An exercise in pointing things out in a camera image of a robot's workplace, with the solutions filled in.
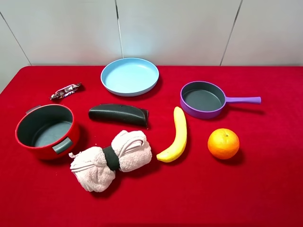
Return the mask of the yellow banana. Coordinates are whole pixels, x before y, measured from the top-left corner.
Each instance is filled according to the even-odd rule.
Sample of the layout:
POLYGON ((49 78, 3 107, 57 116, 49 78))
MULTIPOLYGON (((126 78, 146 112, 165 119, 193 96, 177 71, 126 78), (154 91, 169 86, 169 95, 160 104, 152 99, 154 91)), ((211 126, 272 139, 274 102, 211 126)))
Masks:
POLYGON ((187 122, 183 110, 176 106, 173 112, 175 124, 175 139, 173 143, 161 153, 156 155, 158 161, 169 163, 178 159, 187 144, 187 122))

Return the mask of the silver candy bar wrapper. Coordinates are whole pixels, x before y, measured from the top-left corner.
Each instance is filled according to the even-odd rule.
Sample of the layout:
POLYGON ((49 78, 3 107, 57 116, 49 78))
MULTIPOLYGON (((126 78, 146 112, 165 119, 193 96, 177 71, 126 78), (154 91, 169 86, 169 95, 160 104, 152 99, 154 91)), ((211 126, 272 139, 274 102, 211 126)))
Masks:
POLYGON ((81 83, 71 84, 66 87, 63 87, 59 90, 57 90, 54 94, 50 96, 50 100, 57 100, 65 98, 73 93, 75 93, 78 88, 81 87, 81 83))

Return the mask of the pink towel black band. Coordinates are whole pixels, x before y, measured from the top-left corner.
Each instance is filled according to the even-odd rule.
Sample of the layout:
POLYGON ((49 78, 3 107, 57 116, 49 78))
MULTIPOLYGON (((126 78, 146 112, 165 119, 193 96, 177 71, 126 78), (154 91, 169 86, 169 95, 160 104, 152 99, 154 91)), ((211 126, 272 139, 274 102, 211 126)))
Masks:
POLYGON ((152 152, 142 131, 123 130, 110 146, 94 146, 76 155, 69 153, 69 157, 73 159, 70 170, 80 185, 88 192, 103 192, 115 179, 117 170, 131 172, 148 164, 152 152))

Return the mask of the red toy cooking pot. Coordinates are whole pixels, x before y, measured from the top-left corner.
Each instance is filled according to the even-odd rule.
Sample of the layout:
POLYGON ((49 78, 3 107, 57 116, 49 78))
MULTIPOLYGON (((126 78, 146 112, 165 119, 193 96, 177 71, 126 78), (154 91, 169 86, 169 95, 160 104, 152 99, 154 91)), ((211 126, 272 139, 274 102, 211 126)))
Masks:
POLYGON ((79 141, 80 128, 70 108, 43 105, 31 109, 20 120, 15 138, 36 158, 53 160, 71 152, 79 141))

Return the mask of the purple toy frying pan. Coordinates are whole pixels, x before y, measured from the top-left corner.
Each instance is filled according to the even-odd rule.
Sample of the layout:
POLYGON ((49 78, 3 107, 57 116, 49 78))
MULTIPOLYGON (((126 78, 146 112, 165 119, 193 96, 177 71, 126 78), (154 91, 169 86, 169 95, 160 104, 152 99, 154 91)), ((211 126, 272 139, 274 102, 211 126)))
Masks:
POLYGON ((207 81, 189 82, 180 91, 182 109, 199 119, 217 117, 229 103, 260 104, 261 97, 227 97, 220 87, 207 81))

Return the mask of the light blue round plate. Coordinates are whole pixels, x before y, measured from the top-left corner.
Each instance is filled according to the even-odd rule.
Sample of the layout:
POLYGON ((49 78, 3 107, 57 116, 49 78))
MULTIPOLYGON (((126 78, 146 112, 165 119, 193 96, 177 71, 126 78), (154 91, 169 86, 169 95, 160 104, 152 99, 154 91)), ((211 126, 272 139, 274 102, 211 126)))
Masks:
POLYGON ((101 72, 103 86, 118 96, 139 96, 155 87, 158 68, 145 59, 122 58, 108 64, 101 72))

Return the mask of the orange fruit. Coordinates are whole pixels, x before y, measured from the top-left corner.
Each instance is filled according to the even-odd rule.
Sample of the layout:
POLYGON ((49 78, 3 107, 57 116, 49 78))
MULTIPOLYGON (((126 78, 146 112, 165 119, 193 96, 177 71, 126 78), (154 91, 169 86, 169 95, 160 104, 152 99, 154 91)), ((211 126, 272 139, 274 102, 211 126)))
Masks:
POLYGON ((240 148, 240 140, 233 131, 220 128, 209 136, 207 147, 210 153, 218 159, 232 158, 240 148))

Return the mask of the black glasses case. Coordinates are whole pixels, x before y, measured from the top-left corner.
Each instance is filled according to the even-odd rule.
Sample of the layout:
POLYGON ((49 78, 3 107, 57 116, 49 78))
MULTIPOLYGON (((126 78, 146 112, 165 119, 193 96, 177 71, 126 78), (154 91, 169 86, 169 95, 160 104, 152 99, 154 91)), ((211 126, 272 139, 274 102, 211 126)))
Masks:
POLYGON ((89 118, 97 121, 111 121, 136 126, 148 126, 148 110, 131 105, 100 104, 91 108, 89 118))

